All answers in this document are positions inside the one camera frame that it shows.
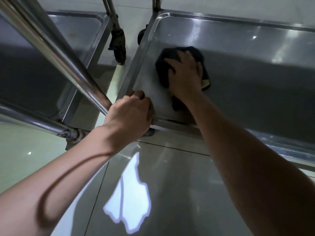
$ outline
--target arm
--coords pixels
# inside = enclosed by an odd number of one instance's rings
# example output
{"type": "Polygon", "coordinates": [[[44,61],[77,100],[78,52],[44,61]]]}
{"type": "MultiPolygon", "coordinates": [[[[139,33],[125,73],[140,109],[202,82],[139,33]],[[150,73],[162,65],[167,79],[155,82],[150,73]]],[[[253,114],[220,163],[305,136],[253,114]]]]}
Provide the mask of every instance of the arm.
{"type": "Polygon", "coordinates": [[[181,63],[166,59],[176,71],[169,70],[170,91],[194,116],[230,197],[252,233],[315,235],[313,182],[226,119],[201,91],[200,64],[189,53],[178,54],[181,63]]]}
{"type": "Polygon", "coordinates": [[[103,126],[0,195],[1,235],[50,235],[93,175],[150,127],[150,99],[137,91],[109,109],[103,126]]]}

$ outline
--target person's left hand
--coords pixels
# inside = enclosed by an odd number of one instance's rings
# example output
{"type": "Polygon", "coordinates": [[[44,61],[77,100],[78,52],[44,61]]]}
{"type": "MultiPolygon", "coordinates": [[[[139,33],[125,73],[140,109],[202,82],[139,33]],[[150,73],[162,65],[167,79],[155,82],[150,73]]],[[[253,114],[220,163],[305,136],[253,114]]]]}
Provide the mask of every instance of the person's left hand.
{"type": "Polygon", "coordinates": [[[110,107],[104,125],[98,128],[109,134],[106,143],[114,154],[149,130],[152,121],[150,105],[151,99],[145,98],[143,91],[136,91],[110,107]]]}

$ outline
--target dark towel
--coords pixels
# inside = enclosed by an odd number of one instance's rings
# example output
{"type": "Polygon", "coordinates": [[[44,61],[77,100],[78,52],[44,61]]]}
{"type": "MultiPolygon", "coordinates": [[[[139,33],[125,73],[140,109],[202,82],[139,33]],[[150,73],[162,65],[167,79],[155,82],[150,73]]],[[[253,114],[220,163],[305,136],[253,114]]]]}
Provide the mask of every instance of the dark towel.
{"type": "MultiPolygon", "coordinates": [[[[172,69],[173,71],[175,71],[173,69],[173,67],[171,67],[164,59],[165,58],[169,58],[169,59],[176,59],[178,61],[180,61],[179,56],[177,55],[177,51],[189,51],[191,53],[191,55],[195,58],[196,62],[200,62],[202,64],[203,67],[203,76],[202,76],[202,80],[205,80],[205,84],[203,84],[203,89],[205,90],[207,88],[210,87],[211,83],[210,83],[210,79],[207,73],[206,68],[204,67],[204,57],[202,55],[202,53],[196,49],[195,47],[189,46],[189,47],[176,47],[176,48],[165,48],[164,50],[162,50],[162,53],[160,54],[160,56],[158,57],[156,63],[155,63],[155,68],[156,71],[158,73],[159,79],[160,79],[160,83],[162,84],[163,87],[168,88],[169,87],[169,83],[168,83],[168,69],[172,69]]],[[[172,96],[172,107],[175,111],[178,111],[179,109],[183,108],[185,105],[175,96],[172,96]]]]}

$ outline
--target chrome pipe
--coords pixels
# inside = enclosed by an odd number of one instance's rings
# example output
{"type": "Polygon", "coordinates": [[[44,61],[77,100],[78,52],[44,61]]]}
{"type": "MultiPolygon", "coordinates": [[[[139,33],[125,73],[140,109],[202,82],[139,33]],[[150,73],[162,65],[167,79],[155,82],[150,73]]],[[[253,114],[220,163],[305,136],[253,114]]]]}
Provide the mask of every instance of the chrome pipe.
{"type": "Polygon", "coordinates": [[[1,115],[3,115],[3,118],[5,119],[9,118],[9,122],[35,127],[39,130],[69,140],[77,139],[79,136],[79,131],[75,128],[67,127],[61,123],[24,110],[4,100],[0,101],[0,118],[2,118],[1,115]]]}
{"type": "Polygon", "coordinates": [[[112,105],[110,100],[69,45],[53,34],[49,24],[43,20],[43,25],[36,25],[37,22],[34,19],[41,19],[41,15],[43,15],[41,7],[30,7],[26,10],[26,7],[17,0],[0,0],[0,14],[69,79],[101,113],[106,115],[109,107],[112,105]]]}
{"type": "Polygon", "coordinates": [[[114,4],[112,0],[103,0],[106,14],[109,16],[111,21],[113,22],[113,30],[120,29],[119,23],[118,23],[118,16],[116,14],[114,4]]]}
{"type": "Polygon", "coordinates": [[[153,11],[161,10],[161,0],[152,0],[152,9],[153,11]]]}

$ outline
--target metal tray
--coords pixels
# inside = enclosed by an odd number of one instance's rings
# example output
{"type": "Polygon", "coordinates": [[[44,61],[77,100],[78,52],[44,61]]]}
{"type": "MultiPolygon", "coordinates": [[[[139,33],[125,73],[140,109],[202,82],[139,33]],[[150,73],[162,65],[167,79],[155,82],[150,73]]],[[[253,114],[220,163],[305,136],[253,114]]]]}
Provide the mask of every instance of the metal tray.
{"type": "MultiPolygon", "coordinates": [[[[105,13],[47,12],[93,74],[112,22],[105,13]]],[[[81,93],[0,16],[0,98],[50,119],[70,123],[81,93]]]]}
{"type": "Polygon", "coordinates": [[[315,162],[315,32],[261,20],[161,10],[153,13],[118,98],[152,99],[152,128],[200,135],[187,110],[173,111],[155,71],[165,47],[194,46],[212,86],[205,94],[230,119],[281,155],[315,162]]]}

